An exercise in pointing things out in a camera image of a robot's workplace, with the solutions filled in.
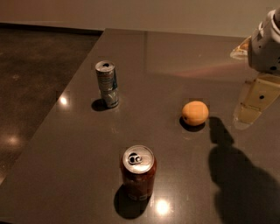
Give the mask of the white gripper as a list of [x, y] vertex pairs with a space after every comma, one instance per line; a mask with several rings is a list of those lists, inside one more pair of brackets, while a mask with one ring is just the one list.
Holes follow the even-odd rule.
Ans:
[[273, 75], [280, 74], [280, 8], [270, 11], [230, 57], [248, 57], [249, 66], [261, 72], [245, 81], [234, 110], [234, 126], [245, 130], [280, 96], [280, 77]]

